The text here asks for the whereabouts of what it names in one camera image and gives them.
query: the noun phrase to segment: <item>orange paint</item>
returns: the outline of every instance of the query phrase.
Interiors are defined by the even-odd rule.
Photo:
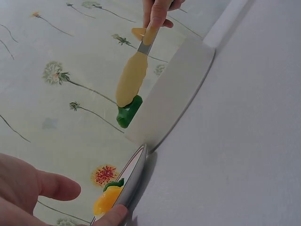
[[[94,215],[107,213],[118,199],[123,187],[110,186],[94,203]]]
[[[146,30],[145,36],[143,38],[143,44],[146,46],[149,46],[150,44],[153,43],[157,33],[158,33],[159,28],[156,27],[149,27]]]
[[[135,27],[132,28],[132,34],[139,40],[142,41],[146,32],[146,28]]]
[[[147,70],[147,55],[136,52],[127,62],[120,76],[116,100],[119,107],[130,104],[138,94]]]

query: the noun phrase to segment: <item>white tabletop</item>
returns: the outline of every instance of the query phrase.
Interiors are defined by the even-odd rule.
[[[249,7],[150,156],[130,225],[300,225],[301,2]]]

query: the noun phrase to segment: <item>dandelion print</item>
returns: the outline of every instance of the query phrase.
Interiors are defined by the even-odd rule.
[[[90,110],[88,110],[88,109],[86,109],[86,108],[80,106],[78,102],[71,102],[71,103],[69,103],[69,107],[70,107],[71,110],[74,110],[75,112],[76,112],[78,109],[82,109],[82,110],[84,110],[84,111],[90,112],[90,113],[96,115],[97,117],[101,118],[102,120],[104,120],[106,123],[108,123],[108,124],[109,124],[110,126],[112,126],[113,128],[117,129],[119,132],[124,133],[123,131],[121,131],[120,129],[118,129],[117,127],[115,127],[112,123],[110,123],[110,122],[108,122],[107,120],[105,120],[105,119],[104,119],[102,116],[100,116],[99,114],[96,114],[95,112],[90,111]]]
[[[156,69],[154,70],[155,75],[159,77],[164,69],[165,65],[157,65]]]
[[[34,13],[32,14],[32,16],[44,20],[44,21],[47,22],[50,26],[52,26],[53,28],[57,29],[58,31],[60,31],[60,32],[62,32],[62,33],[64,33],[64,34],[73,36],[73,35],[68,34],[67,32],[64,32],[64,31],[62,31],[61,29],[59,29],[59,28],[53,26],[48,20],[46,20],[45,18],[43,18],[43,17],[39,14],[39,12],[34,12]]]
[[[79,10],[77,10],[75,7],[73,7],[74,4],[66,3],[66,5],[69,6],[69,7],[71,7],[71,8],[74,9],[75,11],[81,13],[82,15],[85,15],[85,16],[88,16],[88,17],[90,17],[90,18],[96,19],[94,16],[89,16],[89,15],[84,14],[84,13],[80,12]]]
[[[132,46],[132,44],[127,40],[127,38],[122,38],[121,36],[119,36],[119,34],[114,34],[112,35],[113,39],[118,40],[118,44],[120,44],[121,46],[123,44],[126,44],[134,49],[136,49],[136,47]]]
[[[115,181],[119,176],[115,166],[102,165],[97,167],[91,174],[94,185],[104,187],[107,183]]]
[[[69,82],[73,85],[76,85],[76,86],[79,86],[79,87],[82,87],[82,88],[85,88],[87,90],[90,90],[102,97],[104,97],[105,99],[111,101],[112,103],[116,104],[116,102],[114,102],[113,100],[111,100],[110,98],[106,97],[105,95],[93,90],[93,89],[90,89],[88,87],[85,87],[81,84],[78,84],[76,82],[73,82],[71,79],[70,79],[70,74],[69,72],[63,72],[63,65],[62,63],[60,62],[57,62],[57,61],[51,61],[49,62],[45,69],[44,69],[44,73],[43,73],[43,79],[46,83],[50,84],[50,85],[54,85],[54,84],[60,84],[62,85],[62,83],[65,81],[65,82]]]
[[[2,25],[2,24],[0,24],[0,26],[4,27],[4,28],[8,31],[8,33],[9,33],[10,37],[12,38],[12,40],[14,40],[16,43],[18,43],[17,40],[14,39],[14,37],[12,36],[10,30],[9,30],[6,26],[4,26],[4,25]]]
[[[126,19],[126,18],[124,18],[124,17],[122,17],[122,16],[117,15],[116,13],[113,13],[112,11],[109,11],[109,10],[103,8],[103,7],[102,7],[98,2],[96,2],[96,1],[84,1],[81,5],[82,5],[83,7],[89,8],[89,9],[92,9],[92,8],[98,8],[98,9],[101,9],[101,10],[107,11],[107,12],[109,12],[109,13],[112,13],[113,15],[118,16],[119,18],[122,18],[122,19],[125,19],[125,20],[129,21],[129,22],[135,23],[135,21]]]
[[[128,45],[128,46],[130,46],[130,47],[132,47],[132,48],[134,48],[134,49],[137,49],[135,46],[133,46],[133,45],[127,40],[127,38],[123,38],[123,37],[121,37],[119,34],[113,34],[112,37],[113,37],[113,39],[118,40],[118,44],[120,44],[121,46],[122,46],[123,44],[126,44],[126,45]],[[158,61],[162,61],[162,62],[168,63],[168,62],[165,61],[165,60],[160,60],[160,59],[155,58],[155,57],[152,57],[152,56],[149,56],[149,57],[152,58],[152,59],[158,60]]]
[[[26,139],[26,138],[23,137],[20,133],[18,133],[16,130],[13,129],[13,128],[10,126],[10,124],[8,123],[8,121],[6,121],[6,119],[5,119],[2,115],[0,115],[0,118],[3,119],[3,121],[8,125],[8,127],[10,127],[10,129],[11,129],[12,131],[14,131],[16,134],[18,134],[23,140],[26,140],[27,142],[30,143],[30,141],[29,141],[28,139]]]
[[[79,223],[71,218],[60,218],[56,221],[56,226],[76,226]]]

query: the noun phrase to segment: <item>red flower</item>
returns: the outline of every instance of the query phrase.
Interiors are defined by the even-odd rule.
[[[117,168],[111,165],[97,167],[91,174],[91,180],[96,186],[104,187],[107,183],[114,181],[119,173]]]

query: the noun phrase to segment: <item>hand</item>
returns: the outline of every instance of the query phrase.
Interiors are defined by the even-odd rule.
[[[32,165],[0,154],[0,225],[47,226],[33,216],[38,196],[68,201],[80,194],[78,183],[58,174],[35,169]],[[127,209],[118,205],[93,226],[118,226]]]
[[[161,26],[172,28],[173,22],[167,20],[167,12],[179,9],[185,0],[174,0],[170,5],[171,0],[143,0],[143,27],[147,27],[149,23],[153,27]]]

